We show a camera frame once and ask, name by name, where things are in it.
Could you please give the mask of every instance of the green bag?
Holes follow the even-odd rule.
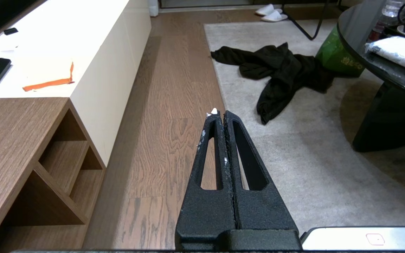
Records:
[[[339,72],[350,77],[359,77],[364,67],[356,61],[343,47],[337,27],[332,29],[328,38],[318,50],[317,58],[328,70]]]

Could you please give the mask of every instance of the slipper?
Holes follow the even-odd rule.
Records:
[[[265,7],[262,7],[260,9],[258,9],[256,11],[256,14],[260,15],[260,16],[267,16],[267,15],[270,15],[271,13],[273,13],[274,10],[275,10],[275,7],[272,4],[269,4],[269,5],[265,6]],[[281,9],[276,9],[276,10],[279,13],[282,13]]]
[[[280,14],[279,11],[275,10],[273,11],[271,14],[262,17],[262,21],[267,21],[267,22],[277,22],[277,21],[281,21],[284,19],[287,19],[288,16],[285,14]]]

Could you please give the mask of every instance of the table leg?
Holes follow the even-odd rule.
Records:
[[[404,91],[384,82],[352,145],[359,152],[395,149],[405,145]]]

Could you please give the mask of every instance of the black round table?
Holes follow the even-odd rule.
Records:
[[[344,48],[384,80],[353,140],[353,147],[359,152],[405,145],[405,67],[374,53],[365,53],[365,44],[385,2],[365,0],[344,11],[337,24]]]

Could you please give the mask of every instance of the dark clothing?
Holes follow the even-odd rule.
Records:
[[[239,65],[243,77],[258,80],[271,76],[257,102],[263,124],[276,117],[299,88],[326,92],[334,76],[315,57],[294,55],[287,43],[255,52],[223,46],[211,55],[219,63]]]

